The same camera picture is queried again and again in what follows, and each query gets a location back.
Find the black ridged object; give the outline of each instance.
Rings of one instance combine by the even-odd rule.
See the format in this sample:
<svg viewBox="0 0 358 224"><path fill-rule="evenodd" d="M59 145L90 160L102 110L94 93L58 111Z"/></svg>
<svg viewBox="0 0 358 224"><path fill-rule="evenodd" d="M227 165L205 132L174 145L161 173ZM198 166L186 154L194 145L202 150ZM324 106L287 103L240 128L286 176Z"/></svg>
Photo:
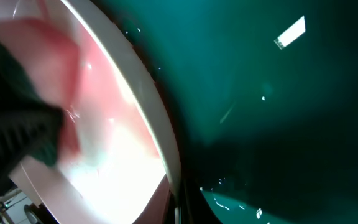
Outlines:
<svg viewBox="0 0 358 224"><path fill-rule="evenodd" d="M0 98L0 185L26 154L57 139L62 121L61 109Z"/></svg>

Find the green fabric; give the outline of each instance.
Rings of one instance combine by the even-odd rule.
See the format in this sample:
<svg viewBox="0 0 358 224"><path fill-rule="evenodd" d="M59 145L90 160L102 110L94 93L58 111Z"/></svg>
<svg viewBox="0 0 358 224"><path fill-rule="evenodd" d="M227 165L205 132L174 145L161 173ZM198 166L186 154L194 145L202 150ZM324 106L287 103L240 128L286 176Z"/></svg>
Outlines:
<svg viewBox="0 0 358 224"><path fill-rule="evenodd" d="M93 2L166 89L185 175L222 222L358 223L358 1Z"/></svg>
<svg viewBox="0 0 358 224"><path fill-rule="evenodd" d="M0 97L42 102L25 70L2 44L0 44ZM48 166L55 165L57 162L57 139L51 140L41 149L35 149L32 152L32 157Z"/></svg>

